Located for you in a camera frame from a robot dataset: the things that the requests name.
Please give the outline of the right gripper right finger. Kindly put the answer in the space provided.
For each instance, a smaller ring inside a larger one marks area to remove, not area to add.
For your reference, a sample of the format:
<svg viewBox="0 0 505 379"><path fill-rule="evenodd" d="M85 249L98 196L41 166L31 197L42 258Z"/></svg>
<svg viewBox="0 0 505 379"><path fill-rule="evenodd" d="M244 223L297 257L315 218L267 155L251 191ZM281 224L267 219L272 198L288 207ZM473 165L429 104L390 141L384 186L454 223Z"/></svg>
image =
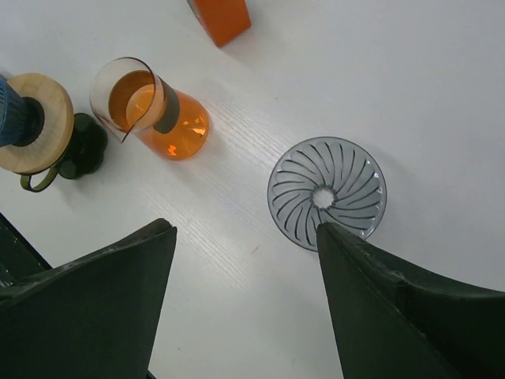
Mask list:
<svg viewBox="0 0 505 379"><path fill-rule="evenodd" d="M317 246L346 378L501 378L504 294L441 276L335 223Z"/></svg>

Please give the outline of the blue glass dripper cone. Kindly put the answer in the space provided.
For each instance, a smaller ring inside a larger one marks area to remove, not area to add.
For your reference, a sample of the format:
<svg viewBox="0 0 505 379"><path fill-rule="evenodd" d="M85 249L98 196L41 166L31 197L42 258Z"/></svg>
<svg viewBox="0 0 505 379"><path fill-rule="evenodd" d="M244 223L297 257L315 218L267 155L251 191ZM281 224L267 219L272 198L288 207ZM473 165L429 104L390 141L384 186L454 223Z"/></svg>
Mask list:
<svg viewBox="0 0 505 379"><path fill-rule="evenodd" d="M41 134L44 110L38 100L20 96L1 77L1 146L24 147Z"/></svg>

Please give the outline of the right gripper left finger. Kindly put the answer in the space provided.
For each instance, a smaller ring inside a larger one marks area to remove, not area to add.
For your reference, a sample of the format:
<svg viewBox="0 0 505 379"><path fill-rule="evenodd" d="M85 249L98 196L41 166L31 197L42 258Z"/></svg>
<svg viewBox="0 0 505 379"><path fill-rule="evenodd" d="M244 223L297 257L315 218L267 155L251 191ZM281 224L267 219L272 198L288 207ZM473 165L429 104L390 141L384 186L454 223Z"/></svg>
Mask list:
<svg viewBox="0 0 505 379"><path fill-rule="evenodd" d="M148 378L177 241L157 219L1 288L4 378Z"/></svg>

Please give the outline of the light wooden ring holder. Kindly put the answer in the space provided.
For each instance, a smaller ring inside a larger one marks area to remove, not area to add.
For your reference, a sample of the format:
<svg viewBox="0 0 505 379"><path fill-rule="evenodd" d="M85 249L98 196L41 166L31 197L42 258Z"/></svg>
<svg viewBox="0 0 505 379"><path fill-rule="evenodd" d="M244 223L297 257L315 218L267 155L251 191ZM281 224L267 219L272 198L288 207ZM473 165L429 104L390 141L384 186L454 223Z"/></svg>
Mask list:
<svg viewBox="0 0 505 379"><path fill-rule="evenodd" d="M68 92L41 73L1 79L1 168L38 174L63 156L73 133Z"/></svg>

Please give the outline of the dark green glass dripper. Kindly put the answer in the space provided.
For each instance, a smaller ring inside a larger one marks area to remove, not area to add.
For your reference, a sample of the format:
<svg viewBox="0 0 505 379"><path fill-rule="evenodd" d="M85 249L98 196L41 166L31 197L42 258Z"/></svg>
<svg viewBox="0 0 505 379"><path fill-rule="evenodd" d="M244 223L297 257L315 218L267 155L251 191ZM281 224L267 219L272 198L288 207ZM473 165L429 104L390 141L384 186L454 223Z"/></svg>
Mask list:
<svg viewBox="0 0 505 379"><path fill-rule="evenodd" d="M39 193L58 175L64 179L77 180L84 175L95 173L103 163L107 143L106 131L92 116L76 113L72 136L65 151L55 164L47 169L47 175L36 186L32 185L34 174L22 174L21 187L32 193Z"/></svg>

